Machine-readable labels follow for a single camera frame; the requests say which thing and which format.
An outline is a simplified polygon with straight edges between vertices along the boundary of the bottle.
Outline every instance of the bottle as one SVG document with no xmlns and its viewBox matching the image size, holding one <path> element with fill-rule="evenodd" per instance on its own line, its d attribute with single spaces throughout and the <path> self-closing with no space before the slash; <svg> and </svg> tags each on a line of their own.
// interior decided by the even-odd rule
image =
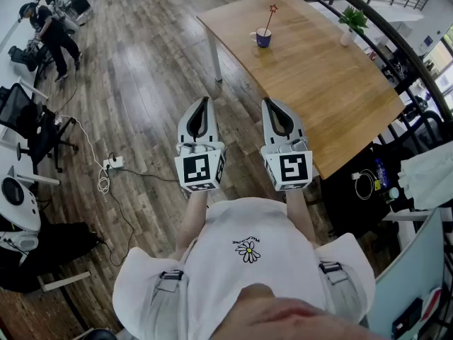
<svg viewBox="0 0 453 340">
<path fill-rule="evenodd" d="M 395 199 L 399 198 L 399 190 L 398 188 L 392 188 L 389 191 L 381 194 L 381 198 L 389 204 L 390 202 L 394 201 Z"/>
<path fill-rule="evenodd" d="M 387 172 L 385 171 L 384 164 L 381 159 L 376 159 L 374 162 L 376 162 L 376 172 L 379 182 L 381 183 L 381 188 L 388 188 L 390 186 L 390 182 L 389 178 L 387 178 Z"/>
</svg>

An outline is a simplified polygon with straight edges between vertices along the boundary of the white shirt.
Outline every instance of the white shirt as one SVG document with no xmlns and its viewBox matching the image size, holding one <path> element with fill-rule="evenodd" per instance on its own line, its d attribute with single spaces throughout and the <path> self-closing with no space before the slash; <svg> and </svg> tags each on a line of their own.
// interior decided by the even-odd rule
<svg viewBox="0 0 453 340">
<path fill-rule="evenodd" d="M 244 198 L 214 204 L 185 264 L 188 284 L 189 340 L 207 340 L 227 315 L 241 289 L 263 283 L 277 297 L 297 298 L 326 309 L 319 260 L 338 261 L 355 269 L 367 295 L 374 297 L 374 275 L 351 234 L 313 249 L 286 216 L 286 205 Z M 132 334 L 139 334 L 139 314 L 147 279 L 175 266 L 133 249 L 115 283 L 113 305 Z"/>
</svg>

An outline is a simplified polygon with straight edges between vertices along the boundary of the buckle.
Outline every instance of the buckle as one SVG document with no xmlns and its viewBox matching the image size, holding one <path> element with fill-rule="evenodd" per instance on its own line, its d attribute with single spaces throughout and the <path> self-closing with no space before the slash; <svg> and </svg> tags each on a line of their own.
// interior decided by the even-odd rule
<svg viewBox="0 0 453 340">
<path fill-rule="evenodd" d="M 183 277 L 184 272 L 181 270 L 173 270 L 170 272 L 162 272 L 161 275 L 159 276 L 160 278 L 164 280 L 177 280 L 181 281 L 181 278 Z"/>
<path fill-rule="evenodd" d="M 338 262 L 320 263 L 319 268 L 325 273 L 342 270 L 343 267 Z"/>
</svg>

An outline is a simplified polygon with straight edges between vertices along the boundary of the daisy print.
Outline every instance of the daisy print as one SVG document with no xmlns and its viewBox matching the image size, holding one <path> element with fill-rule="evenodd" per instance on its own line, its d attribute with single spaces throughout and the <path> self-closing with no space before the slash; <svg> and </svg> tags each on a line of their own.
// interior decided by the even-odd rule
<svg viewBox="0 0 453 340">
<path fill-rule="evenodd" d="M 244 242 L 243 244 L 238 245 L 236 252 L 242 256 L 242 260 L 245 263 L 249 262 L 252 264 L 261 257 L 261 255 L 257 251 L 254 251 L 253 248 L 255 248 L 255 243 L 253 243 L 253 241 Z"/>
</svg>

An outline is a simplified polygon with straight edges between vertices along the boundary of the backpack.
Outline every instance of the backpack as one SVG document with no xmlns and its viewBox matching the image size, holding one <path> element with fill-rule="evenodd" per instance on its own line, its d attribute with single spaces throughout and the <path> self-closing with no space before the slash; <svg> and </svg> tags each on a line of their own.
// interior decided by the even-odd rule
<svg viewBox="0 0 453 340">
<path fill-rule="evenodd" d="M 188 338 L 188 277 L 184 264 L 196 243 L 185 251 L 178 265 L 150 278 L 145 297 L 148 307 L 140 315 L 140 340 L 187 340 Z M 338 262 L 319 264 L 319 275 L 327 299 L 327 311 L 351 322 L 362 319 L 366 304 L 365 290 L 355 270 Z"/>
</svg>

